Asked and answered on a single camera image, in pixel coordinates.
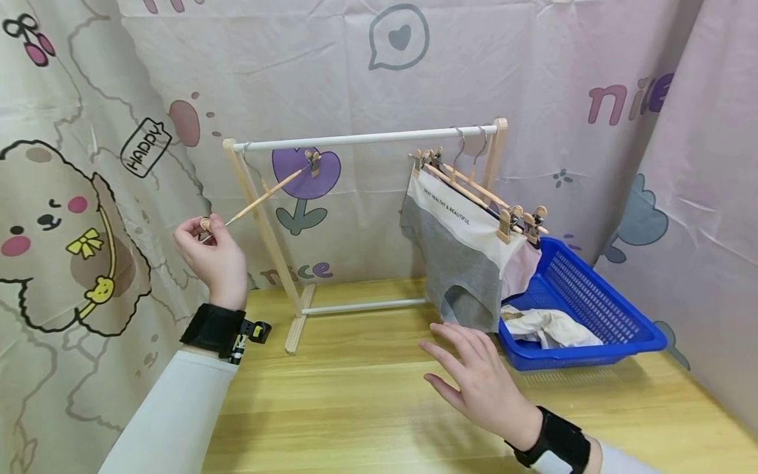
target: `curtain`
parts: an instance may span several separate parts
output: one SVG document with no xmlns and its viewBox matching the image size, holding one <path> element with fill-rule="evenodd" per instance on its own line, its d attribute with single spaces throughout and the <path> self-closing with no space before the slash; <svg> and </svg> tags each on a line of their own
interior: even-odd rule
<svg viewBox="0 0 758 474">
<path fill-rule="evenodd" d="M 208 212 L 117 5 L 2 0 L 0 472 L 97 472 L 207 291 Z"/>
<path fill-rule="evenodd" d="M 758 5 L 706 1 L 623 219 L 596 265 L 758 432 Z"/>
<path fill-rule="evenodd" d="M 205 296 L 173 227 L 246 204 L 224 138 L 497 117 L 495 191 L 545 205 L 551 235 L 758 427 L 747 0 L 0 0 L 0 14 L 2 469 L 105 458 Z M 408 153 L 438 146 L 482 175 L 480 137 L 319 149 L 319 176 L 265 206 L 296 283 L 423 275 L 398 212 Z M 262 190 L 306 151 L 245 160 Z M 252 287 L 280 286 L 252 219 L 230 230 Z"/>
</svg>

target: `white metal bar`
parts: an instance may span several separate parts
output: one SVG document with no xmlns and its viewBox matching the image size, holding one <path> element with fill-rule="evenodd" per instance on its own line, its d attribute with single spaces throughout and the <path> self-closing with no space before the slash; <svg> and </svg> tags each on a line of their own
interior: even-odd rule
<svg viewBox="0 0 758 474">
<path fill-rule="evenodd" d="M 343 135 L 341 137 L 298 138 L 295 140 L 272 140 L 268 142 L 235 143 L 234 151 L 247 151 L 285 148 L 307 148 L 309 146 L 359 145 L 361 143 L 399 142 L 403 140 L 425 140 L 431 138 L 455 138 L 464 135 L 494 135 L 496 125 L 482 127 L 436 128 L 432 130 L 411 130 L 407 132 L 366 133 L 363 135 Z"/>
<path fill-rule="evenodd" d="M 399 308 L 402 306 L 415 306 L 428 303 L 426 298 L 414 298 L 412 300 L 375 301 L 373 303 L 346 304 L 340 306 L 322 306 L 321 308 L 303 308 L 303 315 L 325 314 L 328 312 L 360 311 L 363 309 Z"/>
</svg>

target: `metal hanger hook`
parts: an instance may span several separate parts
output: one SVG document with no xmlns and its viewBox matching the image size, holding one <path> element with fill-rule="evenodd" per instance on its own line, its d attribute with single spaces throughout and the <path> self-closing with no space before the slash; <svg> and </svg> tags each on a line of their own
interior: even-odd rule
<svg viewBox="0 0 758 474">
<path fill-rule="evenodd" d="M 249 144 L 250 144 L 250 142 L 247 142 L 247 143 L 245 143 L 245 146 L 242 147 L 242 153 L 241 153 L 241 155 L 242 155 L 242 161 L 243 161 L 243 163 L 245 163 L 245 165 L 248 168 L 251 168 L 253 171 L 255 171 L 255 173 L 258 174 L 258 177 L 261 178 L 261 182 L 262 183 L 265 183 L 265 181 L 263 180 L 263 174 L 261 173 L 261 171 L 257 167 L 249 164 L 247 162 L 247 158 L 245 158 L 245 152 L 247 151 L 247 147 L 248 147 Z"/>
<path fill-rule="evenodd" d="M 476 160 L 481 156 L 482 153 L 484 153 L 484 150 L 487 148 L 487 142 L 490 141 L 489 137 L 487 136 L 487 132 L 484 131 L 484 128 L 481 125 L 477 125 L 477 128 L 481 130 L 482 134 L 484 135 L 484 145 L 481 147 L 481 150 L 479 150 L 479 153 L 476 154 L 474 157 L 474 166 L 476 166 Z"/>
<path fill-rule="evenodd" d="M 458 161 L 458 157 L 463 153 L 463 149 L 466 147 L 466 135 L 458 127 L 453 127 L 453 128 L 455 128 L 458 131 L 458 133 L 461 134 L 461 140 L 463 140 L 463 145 L 461 145 L 461 149 L 458 151 L 458 155 L 456 155 L 456 157 L 453 159 L 453 169 L 455 170 L 455 169 L 458 169 L 456 168 L 456 162 Z"/>
</svg>

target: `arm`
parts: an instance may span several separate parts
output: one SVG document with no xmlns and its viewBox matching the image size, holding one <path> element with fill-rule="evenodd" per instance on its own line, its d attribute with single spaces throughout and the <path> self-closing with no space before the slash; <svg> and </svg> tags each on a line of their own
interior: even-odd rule
<svg viewBox="0 0 758 474">
<path fill-rule="evenodd" d="M 116 441 L 100 474 L 200 472 L 237 366 L 183 347 Z"/>
<path fill-rule="evenodd" d="M 517 450 L 531 450 L 540 438 L 543 414 L 518 390 L 492 340 L 481 331 L 448 322 L 432 323 L 430 329 L 453 343 L 459 358 L 431 342 L 422 341 L 419 345 L 453 377 L 459 389 L 434 374 L 426 374 L 424 378 L 475 425 L 500 436 Z M 585 474 L 655 472 L 595 438 L 584 437 L 590 445 Z M 532 468 L 540 474 L 570 472 L 566 470 L 570 469 L 568 464 L 560 464 L 560 461 L 551 463 L 543 456 Z"/>
<path fill-rule="evenodd" d="M 208 285 L 211 305 L 231 312 L 244 310 L 245 255 L 215 214 L 211 215 L 213 238 L 200 243 L 201 219 L 190 219 L 174 232 L 181 255 Z M 237 367 L 217 353 L 182 346 L 116 440 L 100 474 L 200 472 Z"/>
</svg>

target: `yellow bow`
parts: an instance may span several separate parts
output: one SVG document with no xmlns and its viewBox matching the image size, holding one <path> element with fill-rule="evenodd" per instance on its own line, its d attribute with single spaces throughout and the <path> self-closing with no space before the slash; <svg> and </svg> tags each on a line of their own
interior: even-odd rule
<svg viewBox="0 0 758 474">
<path fill-rule="evenodd" d="M 102 247 L 103 242 L 98 237 L 100 237 L 98 231 L 89 229 L 82 237 L 69 243 L 66 246 L 66 250 L 74 255 L 82 254 L 82 257 L 87 260 L 89 257 L 95 255 L 95 250 L 100 250 L 100 247 Z"/>
</svg>

